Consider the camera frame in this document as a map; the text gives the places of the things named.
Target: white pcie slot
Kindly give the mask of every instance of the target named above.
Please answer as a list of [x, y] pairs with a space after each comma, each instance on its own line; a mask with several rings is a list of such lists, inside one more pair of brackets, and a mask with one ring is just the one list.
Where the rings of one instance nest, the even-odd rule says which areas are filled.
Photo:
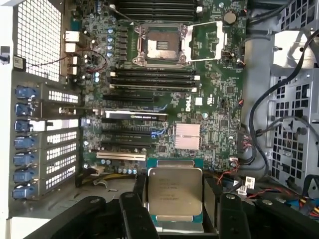
[[97, 158], [104, 158], [104, 159], [117, 159], [117, 160], [134, 160], [134, 161], [145, 161], [146, 160], [145, 154], [107, 152], [107, 151], [97, 152], [96, 157]]

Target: green circuit board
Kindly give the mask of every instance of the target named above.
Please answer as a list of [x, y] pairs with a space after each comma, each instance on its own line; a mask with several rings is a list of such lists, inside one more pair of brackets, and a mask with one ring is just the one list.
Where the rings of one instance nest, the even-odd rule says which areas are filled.
[[[237, 157], [237, 133], [228, 123], [229, 109], [242, 98], [244, 67], [239, 62], [239, 47], [246, 37], [247, 1], [223, 1], [204, 0], [202, 3], [202, 17], [197, 22], [183, 22], [183, 25], [198, 24], [193, 28], [192, 42], [190, 44], [192, 59], [209, 59], [215, 55], [218, 43], [218, 27], [213, 21], [223, 22], [222, 31], [227, 34], [223, 46], [222, 58], [218, 60], [202, 60], [185, 64], [178, 70], [195, 71], [200, 76], [196, 92], [174, 91], [144, 91], [132, 90], [129, 94], [141, 98], [154, 98], [154, 102], [107, 101], [104, 95], [112, 95], [116, 90], [110, 89], [110, 73], [114, 69], [154, 69], [154, 67], [141, 67], [134, 63], [138, 54], [139, 34], [135, 31], [138, 24], [145, 22], [122, 19], [115, 20], [108, 8], [100, 8], [99, 14], [92, 13], [96, 10], [96, 1], [83, 1], [81, 8], [84, 9], [82, 25], [94, 35], [97, 42], [94, 50], [102, 55], [109, 54], [108, 65], [100, 71], [100, 81], [93, 79], [83, 84], [84, 107], [95, 109], [97, 114], [87, 115], [82, 119], [84, 144], [83, 159], [88, 165], [104, 165], [105, 171], [117, 171], [119, 167], [140, 170], [145, 167], [145, 162], [112, 160], [106, 164], [105, 160], [96, 157], [97, 150], [110, 152], [145, 153], [151, 158], [172, 157], [196, 157], [204, 159], [204, 168], [216, 171], [229, 170], [230, 157]], [[224, 15], [228, 12], [236, 14], [233, 24], [225, 24]], [[155, 36], [158, 32], [169, 32], [172, 38], [176, 35], [175, 22], [147, 21], [152, 24]], [[148, 63], [158, 64], [157, 69], [165, 68], [161, 64], [172, 64], [169, 60], [150, 60]], [[115, 111], [144, 111], [156, 112], [164, 109], [161, 113], [167, 114], [165, 121], [143, 120], [118, 120], [117, 122], [104, 122], [101, 112], [105, 110]], [[239, 122], [240, 111], [233, 115], [234, 121]], [[193, 149], [180, 149], [176, 146], [176, 128], [179, 123], [200, 125], [199, 146]], [[131, 136], [118, 134], [105, 134], [102, 130], [123, 129], [138, 131], [163, 131], [160, 135]], [[114, 142], [138, 142], [149, 147], [119, 147], [109, 144], [101, 146], [101, 141]]]

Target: chipset heatsink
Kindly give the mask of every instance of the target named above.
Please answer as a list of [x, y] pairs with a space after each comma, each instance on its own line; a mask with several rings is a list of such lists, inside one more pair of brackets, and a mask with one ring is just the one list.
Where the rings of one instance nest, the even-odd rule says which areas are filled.
[[133, 63], [144, 67], [163, 68], [180, 68], [187, 64], [181, 48], [187, 26], [145, 23], [136, 26], [135, 32], [139, 34], [138, 55], [133, 59]]
[[176, 149], [199, 150], [200, 124], [177, 123], [175, 135]]

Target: motherboard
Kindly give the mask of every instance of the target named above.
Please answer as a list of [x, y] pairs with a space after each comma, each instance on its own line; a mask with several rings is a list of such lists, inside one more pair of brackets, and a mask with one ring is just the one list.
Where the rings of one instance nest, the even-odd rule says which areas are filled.
[[[147, 158], [237, 157], [245, 0], [77, 2], [83, 55], [83, 166], [136, 174]], [[240, 109], [231, 116], [240, 120]]]

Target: cpu socket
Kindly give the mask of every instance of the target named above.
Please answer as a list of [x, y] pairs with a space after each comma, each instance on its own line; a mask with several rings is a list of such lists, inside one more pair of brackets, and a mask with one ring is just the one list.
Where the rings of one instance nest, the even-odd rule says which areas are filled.
[[187, 26], [145, 23], [134, 28], [139, 34], [138, 55], [133, 63], [144, 67], [181, 68], [187, 65], [182, 41]]

